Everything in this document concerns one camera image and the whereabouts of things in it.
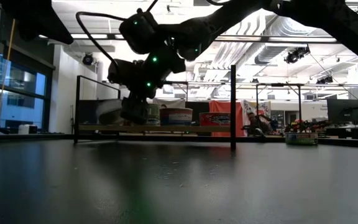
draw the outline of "security camera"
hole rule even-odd
[[[85,53],[84,58],[82,59],[82,63],[84,65],[90,66],[94,62],[92,53]]]

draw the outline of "robotic arm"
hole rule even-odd
[[[145,61],[115,60],[109,68],[109,81],[126,85],[131,91],[122,103],[123,118],[144,123],[145,99],[155,96],[170,72],[184,72],[185,60],[195,60],[217,36],[261,8],[322,28],[358,55],[358,14],[346,6],[345,0],[231,0],[219,4],[223,6],[211,15],[181,24],[159,25],[150,9],[138,9],[121,24],[119,30],[131,49],[138,54],[149,53]]]

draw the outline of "spotlight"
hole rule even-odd
[[[93,54],[92,53],[85,53],[84,58],[82,59],[82,63],[84,63],[84,65],[92,65],[93,63]]]
[[[334,79],[332,76],[328,76],[328,77],[325,77],[325,78],[322,78],[320,80],[317,80],[316,84],[328,84],[328,83],[333,83],[334,82]]]
[[[307,47],[298,47],[294,51],[288,52],[287,57],[284,59],[286,63],[296,63],[300,59],[304,58],[305,55],[310,54],[309,45]]]
[[[326,77],[325,80],[326,80],[326,83],[333,83],[334,82],[333,77],[331,77],[331,76]]]

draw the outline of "black table surface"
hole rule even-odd
[[[0,223],[358,223],[358,148],[0,144]]]

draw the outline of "air duct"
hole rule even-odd
[[[239,28],[229,29],[226,34],[232,35],[260,35],[265,30],[266,20],[263,11],[257,11],[246,17]],[[222,43],[219,52],[212,63],[214,68],[229,68],[245,54],[248,43]]]
[[[294,21],[293,19],[287,17],[278,17],[273,24],[265,30],[264,35],[271,35],[271,36],[294,36],[294,35],[309,35],[312,33],[316,28],[314,27],[307,27],[299,22]],[[265,68],[264,65],[269,64],[272,60],[283,53],[288,47],[283,46],[269,46],[269,44],[260,44],[254,43],[252,44],[247,52],[243,55],[243,57],[238,60],[237,66],[239,70],[246,70],[247,73],[251,76],[255,75],[256,73],[260,72]],[[252,68],[248,68],[244,64],[257,64],[261,65],[252,66]]]

